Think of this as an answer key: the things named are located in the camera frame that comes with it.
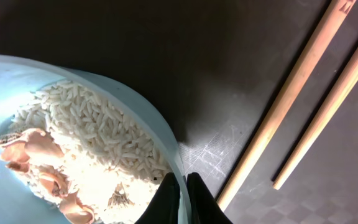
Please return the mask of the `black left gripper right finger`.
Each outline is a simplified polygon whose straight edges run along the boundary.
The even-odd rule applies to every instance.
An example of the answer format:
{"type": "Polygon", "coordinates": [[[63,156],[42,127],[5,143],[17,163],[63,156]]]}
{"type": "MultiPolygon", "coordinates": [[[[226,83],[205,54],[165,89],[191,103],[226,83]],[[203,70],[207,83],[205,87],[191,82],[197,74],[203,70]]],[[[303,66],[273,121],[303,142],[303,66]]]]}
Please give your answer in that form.
{"type": "Polygon", "coordinates": [[[198,173],[188,174],[187,189],[191,202],[192,224],[232,224],[198,173]]]}

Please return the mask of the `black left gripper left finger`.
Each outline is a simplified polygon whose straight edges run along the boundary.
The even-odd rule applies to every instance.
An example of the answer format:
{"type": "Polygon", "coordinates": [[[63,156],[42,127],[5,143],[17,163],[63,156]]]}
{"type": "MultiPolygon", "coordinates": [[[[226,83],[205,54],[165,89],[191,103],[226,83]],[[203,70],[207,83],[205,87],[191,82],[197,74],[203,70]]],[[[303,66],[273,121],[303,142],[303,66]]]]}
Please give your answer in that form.
{"type": "Polygon", "coordinates": [[[168,173],[135,224],[177,224],[179,199],[178,182],[173,173],[168,173]]]}

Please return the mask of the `light blue food bowl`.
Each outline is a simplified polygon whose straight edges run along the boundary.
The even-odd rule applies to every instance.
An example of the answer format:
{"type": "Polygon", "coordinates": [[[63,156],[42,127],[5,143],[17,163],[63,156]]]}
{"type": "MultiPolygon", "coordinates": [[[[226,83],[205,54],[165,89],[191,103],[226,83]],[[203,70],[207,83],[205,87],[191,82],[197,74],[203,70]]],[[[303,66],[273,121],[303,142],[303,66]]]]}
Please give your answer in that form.
{"type": "MultiPolygon", "coordinates": [[[[95,73],[0,55],[0,135],[7,131],[17,107],[29,100],[31,92],[64,79],[105,96],[151,135],[173,169],[181,191],[177,221],[191,223],[191,202],[177,140],[158,110],[123,83],[95,73]]],[[[0,161],[0,223],[66,223],[66,219],[33,196],[0,161]]]]}

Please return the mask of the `short wooden chopstick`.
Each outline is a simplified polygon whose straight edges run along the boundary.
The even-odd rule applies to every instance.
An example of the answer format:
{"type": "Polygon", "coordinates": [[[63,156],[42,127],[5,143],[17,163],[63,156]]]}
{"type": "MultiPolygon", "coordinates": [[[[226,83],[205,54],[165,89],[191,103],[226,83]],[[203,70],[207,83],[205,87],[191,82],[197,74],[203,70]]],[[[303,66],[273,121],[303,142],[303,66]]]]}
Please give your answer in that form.
{"type": "Polygon", "coordinates": [[[327,97],[302,135],[290,157],[273,182],[273,188],[280,189],[297,165],[304,158],[323,129],[329,123],[343,101],[358,81],[358,47],[336,80],[327,97]]]}

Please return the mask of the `long wooden chopstick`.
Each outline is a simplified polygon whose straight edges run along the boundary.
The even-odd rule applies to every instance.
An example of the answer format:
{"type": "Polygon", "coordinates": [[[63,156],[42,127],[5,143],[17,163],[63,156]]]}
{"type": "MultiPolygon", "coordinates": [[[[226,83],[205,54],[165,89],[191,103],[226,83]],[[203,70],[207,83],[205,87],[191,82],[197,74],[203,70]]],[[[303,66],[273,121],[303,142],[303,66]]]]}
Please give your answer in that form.
{"type": "Polygon", "coordinates": [[[356,0],[333,0],[318,22],[257,132],[225,184],[217,204],[225,211],[256,165],[356,0]]]}

